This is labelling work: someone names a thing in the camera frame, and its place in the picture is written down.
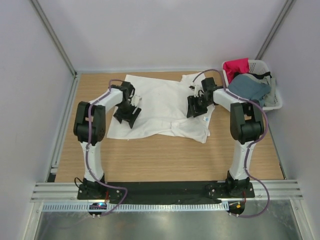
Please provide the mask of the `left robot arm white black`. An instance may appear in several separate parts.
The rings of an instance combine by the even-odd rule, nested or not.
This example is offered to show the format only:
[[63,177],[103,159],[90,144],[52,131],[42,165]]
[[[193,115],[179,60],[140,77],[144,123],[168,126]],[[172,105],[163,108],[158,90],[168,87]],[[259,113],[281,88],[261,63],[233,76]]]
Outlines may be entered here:
[[118,80],[121,84],[112,84],[97,98],[77,105],[73,134],[80,142],[85,164],[85,173],[79,192],[104,194],[109,188],[105,182],[105,173],[101,162],[101,143],[106,135],[106,115],[116,107],[113,117],[121,124],[128,123],[132,129],[142,109],[138,107],[140,97],[128,81]]

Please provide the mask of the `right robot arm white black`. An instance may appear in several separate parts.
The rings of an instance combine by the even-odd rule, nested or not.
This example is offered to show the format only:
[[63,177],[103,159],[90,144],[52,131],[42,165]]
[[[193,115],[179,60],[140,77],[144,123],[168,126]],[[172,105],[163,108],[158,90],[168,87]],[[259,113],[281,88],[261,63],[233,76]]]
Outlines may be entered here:
[[233,160],[225,182],[217,187],[223,197],[253,198],[255,196],[249,166],[254,147],[265,133],[264,113],[256,100],[243,100],[233,96],[212,77],[203,79],[200,85],[192,83],[193,91],[187,97],[187,118],[195,118],[208,112],[209,106],[220,105],[229,111],[229,129],[235,141]]

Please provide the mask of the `white t shirt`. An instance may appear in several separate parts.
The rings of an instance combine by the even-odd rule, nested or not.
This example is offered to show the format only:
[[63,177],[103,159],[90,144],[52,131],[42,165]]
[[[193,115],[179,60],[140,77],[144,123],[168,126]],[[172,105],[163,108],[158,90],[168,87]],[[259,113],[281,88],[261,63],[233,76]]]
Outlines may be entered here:
[[133,140],[153,135],[190,138],[204,144],[211,135],[209,123],[215,109],[197,117],[187,117],[188,96],[194,91],[190,87],[200,86],[204,74],[186,74],[180,81],[164,80],[142,76],[126,75],[125,81],[135,87],[135,94],[141,98],[139,113],[132,128],[127,122],[111,119],[107,138]]

